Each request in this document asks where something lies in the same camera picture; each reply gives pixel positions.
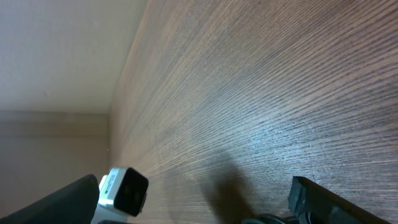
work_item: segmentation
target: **beige wall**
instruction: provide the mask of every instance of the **beige wall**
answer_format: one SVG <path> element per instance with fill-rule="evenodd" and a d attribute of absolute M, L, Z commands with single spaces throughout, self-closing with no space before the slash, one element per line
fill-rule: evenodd
<path fill-rule="evenodd" d="M 0 217 L 108 170 L 107 116 L 0 112 Z"/>
<path fill-rule="evenodd" d="M 146 0 L 1 0 L 0 110 L 108 113 Z"/>

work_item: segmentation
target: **white camera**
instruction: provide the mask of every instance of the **white camera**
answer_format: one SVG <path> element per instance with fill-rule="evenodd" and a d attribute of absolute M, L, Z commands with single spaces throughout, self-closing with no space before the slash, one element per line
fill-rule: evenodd
<path fill-rule="evenodd" d="M 92 223 L 98 220 L 125 222 L 142 210 L 148 179 L 131 167 L 113 167 L 99 184 L 99 199 Z"/>

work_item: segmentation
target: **wooden floor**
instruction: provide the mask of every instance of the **wooden floor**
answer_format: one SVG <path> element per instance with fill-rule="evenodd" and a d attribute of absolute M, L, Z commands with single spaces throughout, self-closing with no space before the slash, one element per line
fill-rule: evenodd
<path fill-rule="evenodd" d="M 135 223 L 289 215 L 302 175 L 398 220 L 398 2 L 149 1 L 110 165 L 149 178 Z"/>

